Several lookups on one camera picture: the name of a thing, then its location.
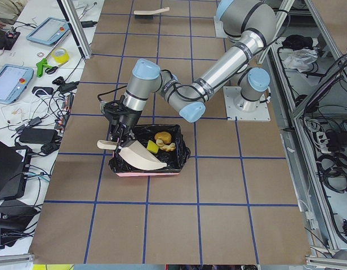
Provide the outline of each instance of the white mounting plate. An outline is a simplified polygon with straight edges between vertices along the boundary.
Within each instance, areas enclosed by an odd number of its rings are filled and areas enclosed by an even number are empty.
[[[213,23],[215,24],[215,33],[217,38],[227,38],[228,35],[224,32],[224,24],[216,16],[213,17]]]
[[[268,105],[265,103],[260,103],[258,108],[253,112],[244,112],[236,108],[234,104],[234,99],[240,95],[241,87],[227,87],[224,86],[224,97],[225,97],[225,107],[226,115],[228,120],[235,121],[258,121],[258,122],[268,122],[270,121],[270,114],[268,110]]]

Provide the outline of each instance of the yellow sponge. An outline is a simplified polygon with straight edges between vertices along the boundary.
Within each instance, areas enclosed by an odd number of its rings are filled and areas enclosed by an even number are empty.
[[[146,149],[149,150],[152,154],[157,154],[157,152],[158,152],[157,144],[151,140],[149,140]]]

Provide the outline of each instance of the yellow object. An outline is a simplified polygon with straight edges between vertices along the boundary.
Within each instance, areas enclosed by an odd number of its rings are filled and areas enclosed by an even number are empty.
[[[156,145],[165,152],[171,152],[176,149],[175,143],[171,143],[170,145],[165,145],[161,139],[156,140]]]
[[[45,264],[35,264],[33,270],[73,270],[74,267],[72,264],[48,264],[47,267]]]
[[[66,63],[70,56],[68,55],[66,49],[58,48],[52,52],[52,57],[55,59],[57,63]]]
[[[157,152],[158,152],[157,144],[151,140],[149,140],[146,149],[149,150],[152,154],[157,154]]]
[[[166,131],[158,132],[155,135],[155,140],[162,140],[164,144],[169,145],[172,141],[171,134]]]

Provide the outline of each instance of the robotic arm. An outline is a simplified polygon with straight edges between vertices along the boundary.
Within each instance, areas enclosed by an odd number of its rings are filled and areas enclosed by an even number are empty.
[[[188,122],[197,121],[207,102],[229,79],[242,85],[244,106],[257,102],[267,89],[269,76],[263,69],[245,70],[255,52],[274,38],[276,16],[259,0],[222,0],[216,16],[224,31],[236,42],[215,64],[189,86],[183,86],[169,70],[139,59],[126,92],[119,101],[103,104],[102,111],[112,124],[113,140],[121,146],[134,140],[137,124],[151,93],[160,94]]]

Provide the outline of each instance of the floor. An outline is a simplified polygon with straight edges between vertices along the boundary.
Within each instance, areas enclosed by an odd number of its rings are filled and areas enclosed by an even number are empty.
[[[132,15],[167,6],[152,20]],[[190,124],[152,95],[139,124],[179,124],[191,149],[175,177],[119,178],[112,153],[96,147],[109,128],[96,96],[126,84],[137,59],[190,84],[224,54],[216,8],[105,2],[30,249],[35,263],[305,263],[310,249],[271,107],[268,123],[227,121],[219,91]]]

